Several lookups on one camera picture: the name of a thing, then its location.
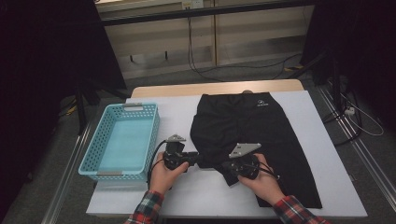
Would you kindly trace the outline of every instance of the shirt cuff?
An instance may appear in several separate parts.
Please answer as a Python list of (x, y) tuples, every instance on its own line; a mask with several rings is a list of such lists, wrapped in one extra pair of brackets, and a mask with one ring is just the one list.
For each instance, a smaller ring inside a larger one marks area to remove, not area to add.
[(290, 195), (274, 204), (274, 211), (284, 223), (311, 223), (316, 217), (294, 196)]
[(158, 219), (164, 196), (154, 190), (146, 191), (142, 201), (125, 223), (155, 223)]

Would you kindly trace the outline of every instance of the metal bracket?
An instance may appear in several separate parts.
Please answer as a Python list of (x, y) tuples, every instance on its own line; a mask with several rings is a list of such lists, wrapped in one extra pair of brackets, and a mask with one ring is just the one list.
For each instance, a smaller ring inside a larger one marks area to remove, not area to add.
[(261, 147), (262, 144), (260, 143), (237, 143), (236, 147), (233, 149), (231, 154), (229, 155), (230, 159), (243, 157), (249, 152), (256, 150), (257, 148)]
[(166, 142), (185, 142), (186, 139), (177, 135), (176, 133), (170, 137), (168, 137), (168, 139), (166, 139)]

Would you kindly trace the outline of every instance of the white tabletop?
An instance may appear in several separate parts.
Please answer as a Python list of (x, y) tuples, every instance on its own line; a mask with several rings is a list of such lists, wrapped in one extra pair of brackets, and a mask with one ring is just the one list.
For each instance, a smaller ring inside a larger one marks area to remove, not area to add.
[[(321, 217), (366, 217), (361, 200), (327, 134), (307, 91), (271, 92), (282, 106), (315, 178), (322, 209), (309, 209)], [(190, 129), (201, 96), (133, 98), (130, 102), (155, 102), (159, 107), (157, 144), (177, 133), (185, 137), (186, 151), (195, 151)], [(147, 190), (145, 184), (99, 181), (87, 213), (101, 217), (129, 215)], [(181, 175), (166, 194), (162, 217), (275, 217), (271, 208), (261, 208), (250, 189), (241, 184), (229, 187), (215, 170), (197, 165)]]

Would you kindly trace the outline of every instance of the hand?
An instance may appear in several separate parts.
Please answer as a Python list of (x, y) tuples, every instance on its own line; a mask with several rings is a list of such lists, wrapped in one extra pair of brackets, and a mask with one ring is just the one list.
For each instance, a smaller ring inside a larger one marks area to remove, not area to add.
[(189, 168), (189, 163), (185, 161), (175, 170), (169, 170), (163, 161), (163, 152), (158, 153), (157, 161), (158, 163), (152, 169), (149, 189), (165, 195), (166, 191), (173, 186), (177, 177)]
[[(262, 162), (268, 166), (268, 163), (262, 154), (254, 155), (257, 156), (259, 162)], [(262, 164), (260, 164), (260, 167), (262, 169), (268, 170), (268, 168)], [(258, 197), (267, 201), (271, 205), (274, 205), (285, 197), (285, 195), (282, 193), (282, 190), (280, 190), (276, 179), (263, 171), (259, 171), (259, 174), (254, 180), (242, 177), (241, 175), (238, 176), (238, 179), (243, 185), (252, 189)]]

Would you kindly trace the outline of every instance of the wall outlet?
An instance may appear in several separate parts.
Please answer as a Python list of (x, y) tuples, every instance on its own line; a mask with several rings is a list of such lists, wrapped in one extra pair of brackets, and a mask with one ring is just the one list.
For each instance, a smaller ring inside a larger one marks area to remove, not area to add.
[(192, 0), (191, 4), (192, 4), (192, 8), (203, 8), (204, 0)]
[(193, 9), (192, 2), (191, 1), (182, 1), (181, 2), (181, 9), (183, 9), (183, 10)]

